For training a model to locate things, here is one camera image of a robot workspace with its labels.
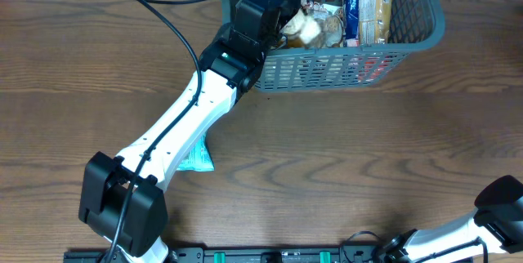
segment basket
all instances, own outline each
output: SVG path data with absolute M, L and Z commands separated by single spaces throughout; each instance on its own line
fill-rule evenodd
M 342 5 L 342 0 L 312 1 Z M 228 0 L 222 0 L 222 17 L 230 22 Z M 410 53 L 434 47 L 444 31 L 440 0 L 392 0 L 388 44 L 271 51 L 255 87 L 267 92 L 367 87 Z

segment cracker package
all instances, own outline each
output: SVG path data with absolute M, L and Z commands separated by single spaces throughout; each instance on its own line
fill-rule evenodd
M 360 44 L 387 43 L 392 0 L 360 0 Z

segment table surface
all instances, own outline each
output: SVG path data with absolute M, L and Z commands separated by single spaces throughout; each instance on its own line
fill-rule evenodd
M 177 173 L 163 238 L 217 246 L 386 238 L 523 180 L 523 0 L 441 0 L 446 33 L 365 89 L 248 93 L 208 133 L 212 173 Z M 197 53 L 218 1 L 159 7 Z M 107 247 L 78 220 L 86 161 L 150 127 L 194 71 L 132 0 L 0 0 L 0 261 Z M 517 262 L 522 255 L 494 256 Z

